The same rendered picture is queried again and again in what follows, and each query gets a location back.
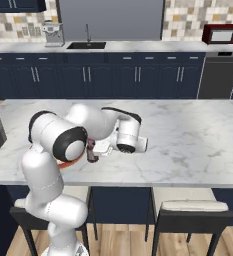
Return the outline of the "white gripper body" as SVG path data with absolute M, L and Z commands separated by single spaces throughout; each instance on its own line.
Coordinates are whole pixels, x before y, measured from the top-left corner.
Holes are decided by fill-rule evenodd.
M 97 155 L 108 156 L 112 153 L 113 147 L 109 140 L 99 140 L 95 142 L 93 152 Z

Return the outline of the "orange plate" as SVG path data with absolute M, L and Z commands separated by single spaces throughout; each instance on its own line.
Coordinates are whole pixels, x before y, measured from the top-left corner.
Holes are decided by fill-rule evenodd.
M 62 162 L 60 160 L 56 160 L 56 162 L 57 162 L 59 169 L 62 170 L 62 169 L 68 168 L 68 167 L 78 163 L 81 160 L 81 158 L 82 158 L 82 156 L 73 161 L 70 161 L 70 162 Z

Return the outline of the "dark blue island base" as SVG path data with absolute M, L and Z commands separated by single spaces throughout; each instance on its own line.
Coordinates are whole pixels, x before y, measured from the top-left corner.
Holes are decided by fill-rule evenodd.
M 0 256 L 7 250 L 17 230 L 17 223 L 9 213 L 18 198 L 29 192 L 26 185 L 0 185 Z M 148 210 L 145 187 L 93 187 L 96 220 L 104 224 L 144 224 Z M 233 210 L 233 189 L 214 189 L 216 198 L 225 201 Z

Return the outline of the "dark blue base cupboards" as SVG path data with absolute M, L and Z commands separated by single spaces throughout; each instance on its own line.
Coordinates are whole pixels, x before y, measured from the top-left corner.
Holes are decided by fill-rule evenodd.
M 195 99 L 205 55 L 0 53 L 2 99 Z

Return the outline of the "black stool with cream seat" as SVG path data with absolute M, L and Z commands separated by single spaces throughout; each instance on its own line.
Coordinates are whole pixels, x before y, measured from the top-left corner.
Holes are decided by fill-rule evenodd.
M 147 218 L 154 219 L 151 256 L 156 256 L 161 233 L 211 234 L 206 256 L 213 256 L 219 238 L 233 219 L 233 212 L 224 202 L 217 201 L 209 188 L 151 187 Z M 145 239 L 148 239 L 149 220 Z
M 93 218 L 94 236 L 95 239 L 98 239 L 92 188 L 87 186 L 65 186 L 63 193 L 77 197 L 87 203 L 88 211 Z M 31 256 L 38 256 L 31 231 L 46 230 L 48 222 L 32 216 L 23 207 L 11 207 L 10 214 L 22 228 Z

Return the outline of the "black sink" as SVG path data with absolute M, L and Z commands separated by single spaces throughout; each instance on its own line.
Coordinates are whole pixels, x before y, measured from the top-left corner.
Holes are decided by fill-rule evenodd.
M 67 49 L 104 49 L 106 42 L 72 42 Z

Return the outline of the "grey tap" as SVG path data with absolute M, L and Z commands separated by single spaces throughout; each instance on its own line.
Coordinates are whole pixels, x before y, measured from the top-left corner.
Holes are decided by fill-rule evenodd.
M 91 35 L 89 32 L 89 24 L 85 25 L 85 32 L 86 32 L 86 36 L 87 36 L 87 42 L 90 43 L 92 39 L 91 39 Z

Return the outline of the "silver coffee machine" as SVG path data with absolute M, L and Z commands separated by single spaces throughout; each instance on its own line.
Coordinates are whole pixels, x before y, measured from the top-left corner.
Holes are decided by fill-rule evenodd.
M 45 20 L 42 23 L 42 30 L 46 37 L 46 47 L 62 47 L 65 44 L 62 23 Z

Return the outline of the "grey window panel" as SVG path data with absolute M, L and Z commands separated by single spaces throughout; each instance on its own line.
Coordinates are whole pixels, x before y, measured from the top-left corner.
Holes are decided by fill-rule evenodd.
M 160 40 L 164 0 L 58 0 L 67 41 Z

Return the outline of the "grey dishwasher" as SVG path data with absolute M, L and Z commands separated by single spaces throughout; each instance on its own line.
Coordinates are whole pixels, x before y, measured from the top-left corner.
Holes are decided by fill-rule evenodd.
M 229 99 L 233 92 L 233 52 L 206 54 L 199 99 Z

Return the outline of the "red microwave oven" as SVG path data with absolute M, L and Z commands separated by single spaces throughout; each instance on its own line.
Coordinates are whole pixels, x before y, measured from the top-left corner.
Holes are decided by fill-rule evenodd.
M 233 24 L 205 24 L 202 41 L 209 44 L 233 44 Z

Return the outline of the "dark blue wall cupboard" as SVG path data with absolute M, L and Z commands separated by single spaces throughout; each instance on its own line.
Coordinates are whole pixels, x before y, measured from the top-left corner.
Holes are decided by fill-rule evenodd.
M 45 10 L 45 0 L 0 0 L 0 13 L 38 13 Z

